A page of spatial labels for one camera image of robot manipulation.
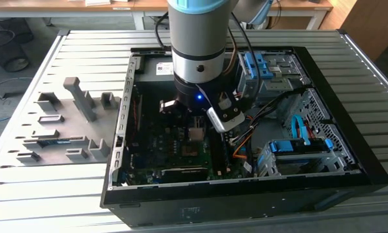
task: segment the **white table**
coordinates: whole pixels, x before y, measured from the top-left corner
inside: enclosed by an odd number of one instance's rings
[[[169,35],[160,32],[169,44]],[[388,173],[388,80],[351,38],[335,31],[248,31],[254,46],[305,46]],[[244,40],[234,32],[238,46]],[[152,31],[70,31],[57,36],[0,138],[0,232],[121,232],[129,227],[106,209],[100,195],[104,163],[28,167],[8,151],[38,91],[54,91],[68,76],[81,78],[82,91],[122,96],[132,47],[156,47]],[[142,232],[387,232],[388,187],[324,212],[257,219],[150,227]]]

